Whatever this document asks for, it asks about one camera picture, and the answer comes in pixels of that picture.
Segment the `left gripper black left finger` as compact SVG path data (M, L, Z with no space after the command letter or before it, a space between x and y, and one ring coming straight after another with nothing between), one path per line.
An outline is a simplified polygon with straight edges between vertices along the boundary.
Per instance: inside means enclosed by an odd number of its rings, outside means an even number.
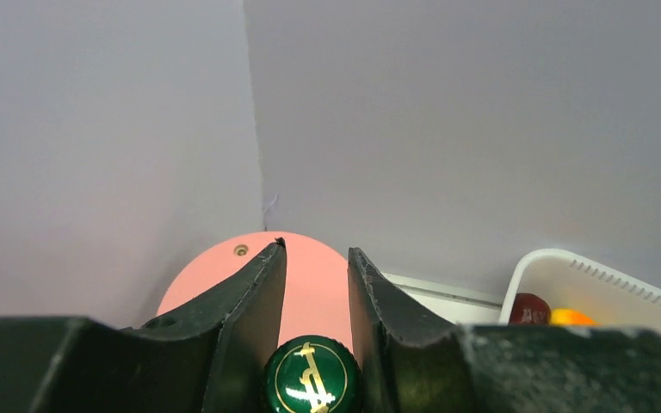
M139 328L0 317L0 412L258 412L286 273L277 239Z

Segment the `dark green bottle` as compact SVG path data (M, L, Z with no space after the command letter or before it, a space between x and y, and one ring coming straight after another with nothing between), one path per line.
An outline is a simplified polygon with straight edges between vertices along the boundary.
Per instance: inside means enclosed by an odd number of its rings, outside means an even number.
M264 412L359 413L364 399L361 370L340 342L298 336L269 357L261 397Z

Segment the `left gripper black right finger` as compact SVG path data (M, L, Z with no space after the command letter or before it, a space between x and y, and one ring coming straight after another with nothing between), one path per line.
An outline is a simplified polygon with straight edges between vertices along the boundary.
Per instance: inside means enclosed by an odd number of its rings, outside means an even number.
M661 412L661 335L452 324L348 252L366 412Z

